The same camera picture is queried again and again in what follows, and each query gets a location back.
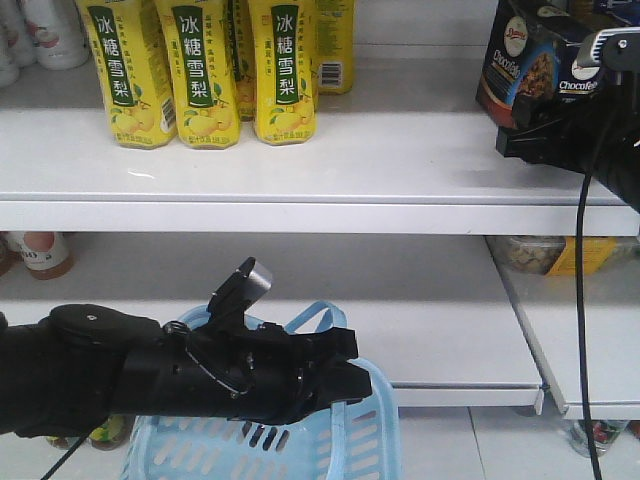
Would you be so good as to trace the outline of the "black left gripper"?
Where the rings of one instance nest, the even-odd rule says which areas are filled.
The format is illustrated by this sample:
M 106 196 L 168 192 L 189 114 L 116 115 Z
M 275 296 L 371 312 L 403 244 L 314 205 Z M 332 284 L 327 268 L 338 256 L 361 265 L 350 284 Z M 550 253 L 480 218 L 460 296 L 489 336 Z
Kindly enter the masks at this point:
M 346 328 L 291 334 L 269 322 L 229 331 L 199 327 L 187 337 L 187 355 L 222 395 L 223 417 L 291 424 L 373 393 L 370 374 L 353 363 L 356 334 Z

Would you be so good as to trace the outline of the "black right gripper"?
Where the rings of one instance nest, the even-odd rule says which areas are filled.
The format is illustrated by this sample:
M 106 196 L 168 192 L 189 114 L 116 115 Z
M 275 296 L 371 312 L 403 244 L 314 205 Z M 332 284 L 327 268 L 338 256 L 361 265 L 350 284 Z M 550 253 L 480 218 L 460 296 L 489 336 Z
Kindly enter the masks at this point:
M 565 103 L 518 95 L 512 127 L 501 127 L 496 150 L 505 157 L 584 173 L 639 171 L 639 110 L 614 94 Z

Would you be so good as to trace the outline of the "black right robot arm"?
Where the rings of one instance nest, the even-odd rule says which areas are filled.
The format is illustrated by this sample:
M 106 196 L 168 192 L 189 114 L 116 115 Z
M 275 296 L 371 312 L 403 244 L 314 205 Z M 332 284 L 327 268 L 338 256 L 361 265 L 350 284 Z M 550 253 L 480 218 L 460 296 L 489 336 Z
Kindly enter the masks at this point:
M 626 101 L 600 94 L 549 102 L 524 118 L 526 126 L 498 129 L 496 150 L 502 156 L 590 174 L 639 209 L 639 112 Z

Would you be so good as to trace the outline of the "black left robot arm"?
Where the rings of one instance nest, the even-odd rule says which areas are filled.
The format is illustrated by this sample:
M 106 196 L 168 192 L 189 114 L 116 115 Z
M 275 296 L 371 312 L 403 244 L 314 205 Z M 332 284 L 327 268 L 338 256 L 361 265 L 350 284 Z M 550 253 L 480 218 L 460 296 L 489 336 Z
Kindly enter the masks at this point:
M 342 327 L 292 334 L 248 326 L 241 308 L 160 324 L 92 304 L 1 328 L 1 429 L 81 436 L 114 414 L 221 417 L 283 425 L 370 396 Z

